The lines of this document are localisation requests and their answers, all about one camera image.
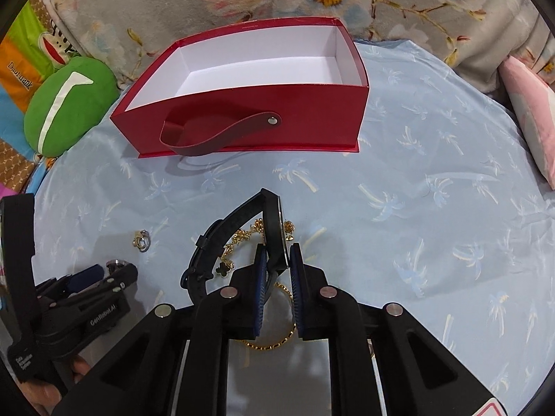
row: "human hand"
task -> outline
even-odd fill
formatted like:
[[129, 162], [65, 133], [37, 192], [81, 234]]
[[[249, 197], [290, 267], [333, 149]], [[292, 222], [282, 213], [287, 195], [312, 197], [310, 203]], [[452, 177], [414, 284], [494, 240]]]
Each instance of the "human hand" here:
[[[73, 377], [77, 383], [90, 371], [91, 367], [82, 357], [76, 356], [71, 364], [71, 369], [74, 372]], [[26, 399], [41, 416], [48, 416], [46, 407], [55, 407], [62, 400], [62, 395], [58, 389], [50, 383], [32, 380], [18, 383], [18, 386]]]

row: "pink and white pillow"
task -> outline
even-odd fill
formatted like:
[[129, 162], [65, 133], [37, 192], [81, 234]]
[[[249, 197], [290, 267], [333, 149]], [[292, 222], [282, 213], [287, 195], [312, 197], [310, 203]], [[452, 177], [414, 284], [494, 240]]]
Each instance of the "pink and white pillow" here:
[[499, 72], [532, 156], [555, 190], [555, 92], [516, 58], [504, 60]]

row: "red box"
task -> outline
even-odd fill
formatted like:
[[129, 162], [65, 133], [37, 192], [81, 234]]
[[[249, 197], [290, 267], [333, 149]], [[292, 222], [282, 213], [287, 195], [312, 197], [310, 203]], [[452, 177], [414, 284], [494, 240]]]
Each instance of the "red box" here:
[[293, 17], [174, 43], [112, 114], [139, 157], [359, 151], [368, 78], [343, 24]]

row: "black watch strap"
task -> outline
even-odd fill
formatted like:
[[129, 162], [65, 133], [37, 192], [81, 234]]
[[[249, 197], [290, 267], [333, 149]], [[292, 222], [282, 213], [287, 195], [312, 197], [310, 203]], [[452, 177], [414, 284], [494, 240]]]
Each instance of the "black watch strap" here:
[[266, 300], [278, 275], [288, 268], [287, 247], [283, 231], [280, 198], [267, 189], [249, 198], [225, 219], [216, 220], [196, 242], [189, 267], [181, 277], [181, 287], [187, 289], [193, 304], [206, 297], [206, 281], [212, 279], [214, 265], [224, 253], [231, 236], [245, 223], [262, 212], [267, 261]]

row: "green pillow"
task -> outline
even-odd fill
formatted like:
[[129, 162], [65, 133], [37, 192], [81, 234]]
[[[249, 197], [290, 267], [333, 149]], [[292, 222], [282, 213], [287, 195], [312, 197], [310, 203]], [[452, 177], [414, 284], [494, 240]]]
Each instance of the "green pillow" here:
[[119, 97], [116, 77], [104, 63], [76, 57], [37, 89], [23, 119], [27, 142], [55, 158], [97, 125]]

